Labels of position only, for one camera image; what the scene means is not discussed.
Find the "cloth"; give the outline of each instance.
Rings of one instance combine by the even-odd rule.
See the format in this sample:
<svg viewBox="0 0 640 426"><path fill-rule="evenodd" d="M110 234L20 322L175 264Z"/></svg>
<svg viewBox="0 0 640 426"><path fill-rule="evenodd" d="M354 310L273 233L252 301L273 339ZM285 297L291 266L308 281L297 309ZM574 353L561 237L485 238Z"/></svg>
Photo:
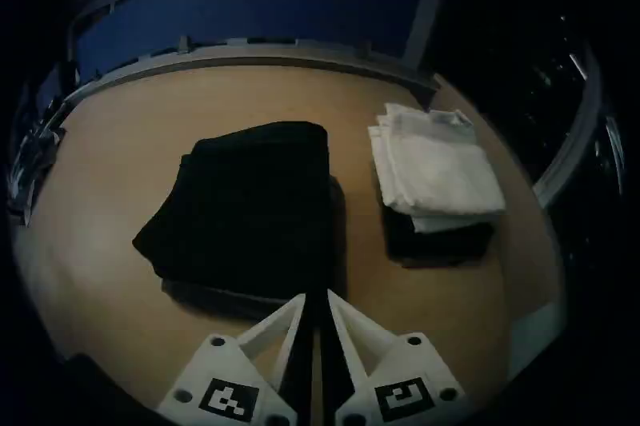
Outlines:
<svg viewBox="0 0 640 426"><path fill-rule="evenodd" d="M133 239L166 281L288 300L331 287L326 131L279 122L201 140Z"/></svg>
<svg viewBox="0 0 640 426"><path fill-rule="evenodd" d="M402 266L407 268L477 260L485 254L494 234L494 227L487 222L430 234L416 233L410 216L388 206L382 207L382 225L389 257L395 260L429 260L418 263L403 261Z"/></svg>
<svg viewBox="0 0 640 426"><path fill-rule="evenodd" d="M416 233L492 221L504 210L498 181L461 112L387 103L369 135L382 201L410 215Z"/></svg>

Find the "black folded fabric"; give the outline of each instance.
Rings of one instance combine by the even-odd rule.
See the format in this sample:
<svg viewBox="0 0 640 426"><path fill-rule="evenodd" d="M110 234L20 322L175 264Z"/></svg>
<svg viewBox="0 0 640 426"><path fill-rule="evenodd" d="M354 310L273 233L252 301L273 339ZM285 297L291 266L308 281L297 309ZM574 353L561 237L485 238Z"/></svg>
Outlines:
<svg viewBox="0 0 640 426"><path fill-rule="evenodd" d="M448 264L481 258L494 233L491 223L477 223L436 233L416 233L411 216L382 207L387 254L398 260L433 260ZM408 267L425 264L406 263Z"/></svg>
<svg viewBox="0 0 640 426"><path fill-rule="evenodd" d="M326 131L279 122L196 143L133 244L165 280L285 300L330 287L332 221Z"/></svg>

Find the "blue panel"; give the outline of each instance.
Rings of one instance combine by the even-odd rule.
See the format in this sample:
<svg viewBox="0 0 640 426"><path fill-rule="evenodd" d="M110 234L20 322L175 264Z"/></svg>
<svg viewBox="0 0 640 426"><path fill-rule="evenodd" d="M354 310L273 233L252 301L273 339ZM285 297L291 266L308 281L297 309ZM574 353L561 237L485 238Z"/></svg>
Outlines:
<svg viewBox="0 0 640 426"><path fill-rule="evenodd" d="M301 38L402 56L418 0L129 0L77 44L82 81L138 56L227 38Z"/></svg>

